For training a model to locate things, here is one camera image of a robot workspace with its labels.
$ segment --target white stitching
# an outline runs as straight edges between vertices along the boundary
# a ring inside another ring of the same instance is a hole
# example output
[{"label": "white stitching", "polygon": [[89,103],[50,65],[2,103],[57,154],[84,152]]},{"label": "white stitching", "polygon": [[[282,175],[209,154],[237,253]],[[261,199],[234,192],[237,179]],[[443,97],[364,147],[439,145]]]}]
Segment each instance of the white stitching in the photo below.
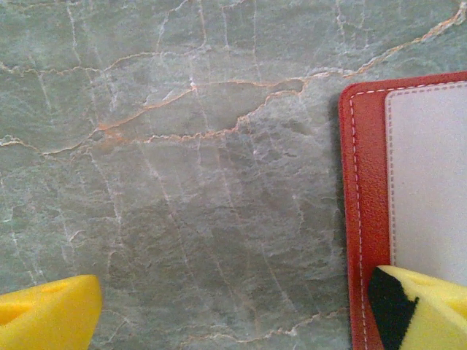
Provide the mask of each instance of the white stitching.
[{"label": "white stitching", "polygon": [[389,96],[387,99],[387,107],[388,107],[388,113],[387,113],[387,125],[389,126],[389,130],[387,133],[388,141],[389,141],[389,146],[388,146],[388,156],[389,156],[389,164],[388,164],[388,169],[390,171],[390,176],[389,176],[389,181],[388,181],[388,190],[390,193],[389,196],[389,202],[390,202],[390,234],[391,234],[391,257],[390,261],[392,265],[395,265],[395,254],[396,254],[396,248],[395,248],[395,202],[394,202],[394,164],[393,164],[393,110],[391,107],[391,99],[407,94],[407,93],[429,93],[433,91],[440,91],[440,90],[447,90],[449,89],[455,89],[455,88],[464,88],[467,86],[466,81],[458,81],[458,82],[443,82],[441,84],[437,84],[437,87],[434,87],[433,89],[424,89],[424,88],[418,88],[417,90],[412,90],[412,91],[406,91],[406,92],[400,92],[400,93],[395,93],[392,96]]},{"label": "white stitching", "polygon": [[[354,111],[354,103],[353,103],[353,98],[359,95],[364,95],[366,93],[375,93],[375,92],[385,92],[385,91],[393,91],[393,90],[407,90],[407,89],[413,89],[413,88],[428,88],[428,87],[433,87],[433,86],[439,86],[439,85],[446,85],[450,83],[456,83],[459,84],[457,85],[458,88],[462,87],[462,84],[466,84],[467,80],[461,80],[457,82],[442,82],[439,84],[421,84],[421,85],[416,85],[416,86],[408,86],[408,87],[391,87],[388,89],[379,89],[379,90],[368,90],[368,91],[361,91],[359,93],[355,93],[354,95],[350,96],[349,99],[349,104],[350,104],[350,115],[352,116],[352,143],[353,143],[353,163],[354,163],[354,170],[355,170],[355,189],[357,191],[357,218],[358,218],[358,253],[359,253],[359,262],[358,262],[358,268],[360,270],[360,299],[361,299],[361,309],[362,309],[362,321],[363,321],[363,339],[365,342],[365,350],[368,350],[368,337],[366,334],[366,315],[365,315],[365,304],[364,304],[364,298],[363,298],[363,251],[362,251],[362,217],[361,217],[361,204],[360,204],[360,187],[358,185],[358,163],[357,163],[357,142],[356,142],[356,135],[357,135],[357,128],[355,127],[355,111]],[[439,89],[423,89],[422,92],[430,92],[432,90],[439,90]],[[400,92],[397,93],[396,96],[402,95],[407,92]],[[390,143],[390,152],[392,152],[392,142]],[[390,157],[390,183],[393,183],[393,178],[394,178],[394,173],[392,169],[392,156]]]}]

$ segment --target marble surface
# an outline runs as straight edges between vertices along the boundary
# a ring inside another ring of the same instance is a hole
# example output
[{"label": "marble surface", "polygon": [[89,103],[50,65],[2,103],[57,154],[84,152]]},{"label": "marble surface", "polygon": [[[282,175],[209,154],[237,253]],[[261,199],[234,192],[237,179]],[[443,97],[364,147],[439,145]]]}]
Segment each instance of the marble surface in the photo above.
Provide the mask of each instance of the marble surface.
[{"label": "marble surface", "polygon": [[0,1],[0,292],[92,350],[349,349],[337,98],[467,69],[466,3]]}]

